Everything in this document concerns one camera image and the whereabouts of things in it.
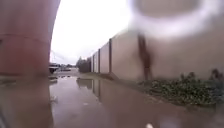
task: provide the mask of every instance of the wet pavement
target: wet pavement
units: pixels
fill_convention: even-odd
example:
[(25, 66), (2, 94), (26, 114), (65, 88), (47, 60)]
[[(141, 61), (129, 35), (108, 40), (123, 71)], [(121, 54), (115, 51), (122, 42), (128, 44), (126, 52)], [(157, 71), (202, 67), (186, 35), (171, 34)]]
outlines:
[(107, 80), (60, 77), (0, 85), (0, 128), (221, 128), (223, 115), (161, 102)]

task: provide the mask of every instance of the green plant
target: green plant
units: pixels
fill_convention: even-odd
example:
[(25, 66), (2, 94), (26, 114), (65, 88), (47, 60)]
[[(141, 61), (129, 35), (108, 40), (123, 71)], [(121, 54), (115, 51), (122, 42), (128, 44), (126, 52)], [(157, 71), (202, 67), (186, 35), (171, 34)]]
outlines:
[(200, 80), (191, 72), (179, 79), (141, 83), (146, 93), (159, 95), (181, 105), (216, 106), (223, 102), (223, 75), (216, 69), (209, 80)]

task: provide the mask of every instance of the concrete wall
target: concrete wall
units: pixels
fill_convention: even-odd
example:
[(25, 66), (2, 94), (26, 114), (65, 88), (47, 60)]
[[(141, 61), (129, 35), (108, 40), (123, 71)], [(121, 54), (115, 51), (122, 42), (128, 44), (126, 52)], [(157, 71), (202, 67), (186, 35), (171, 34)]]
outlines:
[(109, 73), (109, 43), (100, 49), (100, 73)]
[[(191, 2), (194, 1), (188, 2), (185, 2), (189, 4), (188, 9), (192, 9), (193, 4)], [(180, 7), (182, 7), (185, 4), (182, 1), (176, 3), (176, 5), (181, 5)], [(174, 9), (166, 13), (166, 10), (169, 10), (167, 6), (163, 5), (162, 10), (157, 8), (150, 8), (149, 10), (142, 8), (141, 11), (145, 11), (145, 15), (159, 14), (155, 15), (155, 17), (160, 17), (176, 15), (179, 14), (178, 11), (183, 13), (187, 10), (186, 8), (181, 11), (181, 8), (179, 8), (180, 10), (176, 8), (176, 10)], [(224, 14), (214, 18), (210, 24), (211, 28), (207, 31), (173, 42), (163, 42), (146, 37), (146, 47), (153, 56), (153, 77), (178, 78), (183, 73), (195, 72), (200, 78), (208, 78), (213, 69), (224, 72), (224, 60), (222, 59), (224, 56), (223, 16)], [(112, 38), (112, 73), (120, 79), (141, 81), (144, 78), (142, 63), (138, 53), (137, 37), (137, 32), (128, 29)], [(108, 67), (106, 66), (108, 59), (105, 58), (108, 56), (108, 50), (105, 50), (106, 46), (101, 48), (101, 58), (103, 60), (101, 60), (102, 64), (100, 67), (103, 70)]]
[(136, 32), (127, 30), (112, 38), (112, 72), (120, 79), (143, 78)]
[(224, 72), (224, 26), (172, 44), (157, 42), (153, 74), (173, 78), (181, 73), (195, 72), (207, 78), (212, 69)]
[(96, 73), (98, 73), (99, 72), (99, 61), (98, 61), (98, 59), (99, 59), (99, 55), (98, 55), (98, 52), (96, 52), (95, 54), (94, 54), (94, 72), (96, 72)]
[(0, 74), (48, 74), (59, 0), (0, 1)]

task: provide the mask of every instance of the sky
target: sky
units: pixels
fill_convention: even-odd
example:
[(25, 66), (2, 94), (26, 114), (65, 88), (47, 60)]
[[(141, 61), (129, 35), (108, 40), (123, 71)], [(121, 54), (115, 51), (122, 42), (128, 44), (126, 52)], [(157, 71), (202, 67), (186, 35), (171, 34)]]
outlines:
[(50, 61), (75, 64), (79, 57), (90, 57), (130, 24), (145, 36), (163, 42), (195, 36), (211, 28), (213, 19), (224, 13), (223, 0), (199, 0), (198, 7), (188, 13), (153, 18), (142, 15), (134, 1), (61, 0)]
[(129, 21), (126, 0), (61, 0), (50, 61), (75, 64), (91, 56)]

